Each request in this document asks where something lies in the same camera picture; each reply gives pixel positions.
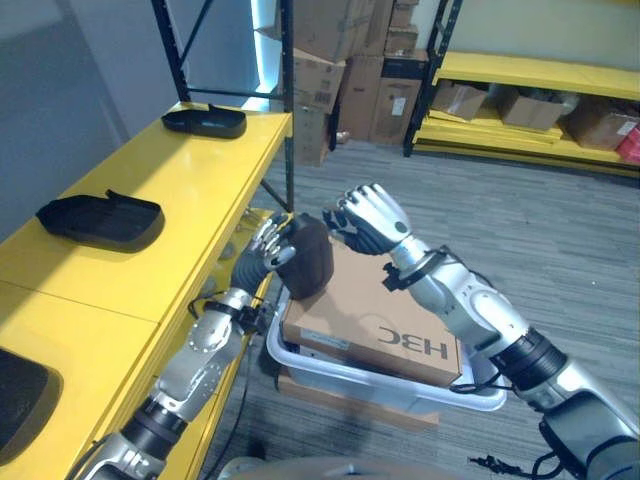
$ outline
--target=red box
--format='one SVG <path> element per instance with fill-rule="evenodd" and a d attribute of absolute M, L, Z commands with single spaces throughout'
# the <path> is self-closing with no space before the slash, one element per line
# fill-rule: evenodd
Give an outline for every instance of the red box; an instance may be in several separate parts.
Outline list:
<path fill-rule="evenodd" d="M 625 162 L 640 163 L 640 129 L 635 127 L 631 130 L 616 151 Z"/>

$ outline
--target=yellow shelf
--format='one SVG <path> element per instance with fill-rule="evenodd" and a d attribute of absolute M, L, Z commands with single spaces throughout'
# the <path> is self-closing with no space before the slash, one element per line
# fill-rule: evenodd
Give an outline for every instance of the yellow shelf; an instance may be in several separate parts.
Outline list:
<path fill-rule="evenodd" d="M 608 173 L 613 175 L 622 175 L 626 177 L 640 177 L 640 170 L 634 165 L 625 163 L 608 164 L 608 163 L 591 163 L 584 160 L 576 160 L 572 158 L 551 157 L 548 155 L 536 156 L 534 154 L 515 151 L 500 151 L 492 149 L 483 149 L 463 144 L 455 143 L 416 143 L 414 145 L 416 152 L 437 152 L 437 153 L 454 153 L 458 155 L 486 157 L 490 159 L 513 160 L 516 162 L 532 163 L 536 165 L 548 165 L 552 167 L 577 168 L 580 170 L 588 170 L 591 172 Z"/>
<path fill-rule="evenodd" d="M 582 148 L 573 140 L 560 139 L 553 144 L 540 142 L 528 142 L 519 139 L 501 138 L 499 135 L 488 135 L 472 130 L 451 131 L 447 128 L 433 128 L 428 125 L 416 132 L 414 141 L 432 140 L 438 142 L 450 142 L 484 148 L 519 151 L 522 153 L 533 152 L 556 157 L 568 157 L 574 159 L 586 159 L 597 162 L 620 164 L 620 156 L 617 152 L 607 150 L 594 150 Z"/>
<path fill-rule="evenodd" d="M 449 51 L 440 78 L 640 100 L 640 72 L 556 60 Z"/>
<path fill-rule="evenodd" d="M 95 438 L 158 325 L 2 281 L 0 319 L 0 347 L 62 377 L 47 424 L 0 466 L 0 479 L 62 479 Z"/>
<path fill-rule="evenodd" d="M 174 318 L 290 134 L 288 113 L 247 112 L 246 132 L 233 140 L 172 132 L 156 120 L 62 196 L 112 189 L 157 202 L 160 236 L 118 253 L 51 235 L 33 218 L 0 246 L 0 280 L 156 323 Z"/>
<path fill-rule="evenodd" d="M 506 125 L 494 108 L 481 109 L 476 118 L 470 121 L 445 112 L 431 110 L 429 117 L 422 121 L 422 126 L 433 129 L 440 128 L 452 132 L 475 132 L 517 141 L 533 141 L 546 144 L 557 142 L 563 135 L 562 130 L 557 125 L 547 131 Z"/>

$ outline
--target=robot forearm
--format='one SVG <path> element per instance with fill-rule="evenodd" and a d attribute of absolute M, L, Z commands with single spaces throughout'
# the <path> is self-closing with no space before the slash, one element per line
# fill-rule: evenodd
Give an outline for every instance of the robot forearm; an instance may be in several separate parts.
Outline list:
<path fill-rule="evenodd" d="M 182 432 L 213 395 L 225 368 L 242 349 L 234 322 L 252 296 L 232 288 L 205 306 L 182 348 L 147 399 L 118 433 L 89 459 L 78 480 L 154 480 Z"/>
<path fill-rule="evenodd" d="M 587 469 L 589 479 L 617 480 L 620 472 L 638 478 L 637 417 L 448 248 L 434 250 L 415 238 L 406 213 L 380 185 L 346 192 L 323 215 L 332 234 L 356 252 L 389 253 L 395 267 L 385 266 L 385 286 L 409 289 L 543 413 L 540 430 L 565 468 L 578 478 Z"/>
<path fill-rule="evenodd" d="M 480 282 L 455 255 L 432 251 L 413 236 L 390 254 L 399 270 L 397 284 L 488 358 L 516 395 L 544 414 L 540 431 L 567 470 L 578 478 L 599 479 L 609 478 L 620 465 L 639 468 L 633 412 L 530 327 L 503 295 Z"/>

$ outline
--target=black bracket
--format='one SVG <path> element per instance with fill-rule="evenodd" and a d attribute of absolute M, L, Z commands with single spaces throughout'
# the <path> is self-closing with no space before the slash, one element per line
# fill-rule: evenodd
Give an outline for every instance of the black bracket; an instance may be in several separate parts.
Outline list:
<path fill-rule="evenodd" d="M 268 328 L 260 307 L 244 307 L 235 322 L 242 327 L 245 333 L 257 332 L 258 335 L 264 335 Z"/>
<path fill-rule="evenodd" d="M 443 245 L 438 250 L 425 252 L 425 256 L 430 254 L 433 255 L 431 255 L 429 260 L 427 260 L 427 263 L 406 278 L 400 278 L 400 270 L 394 267 L 391 262 L 387 263 L 383 268 L 384 271 L 387 272 L 388 277 L 382 281 L 382 284 L 390 292 L 393 292 L 394 290 L 406 290 L 418 280 L 423 279 L 433 270 L 438 268 L 447 258 L 449 248 L 446 245 Z"/>

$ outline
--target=robot wrist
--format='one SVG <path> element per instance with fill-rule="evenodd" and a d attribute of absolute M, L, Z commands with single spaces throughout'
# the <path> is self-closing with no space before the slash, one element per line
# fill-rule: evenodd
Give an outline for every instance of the robot wrist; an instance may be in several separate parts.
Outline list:
<path fill-rule="evenodd" d="M 419 264 L 426 261 L 426 252 L 429 250 L 429 247 L 422 240 L 408 235 L 389 254 L 396 267 L 404 272 L 420 268 Z"/>
<path fill-rule="evenodd" d="M 228 305 L 235 310 L 242 310 L 243 307 L 251 304 L 251 300 L 253 300 L 253 294 L 242 288 L 231 287 L 218 302 Z"/>

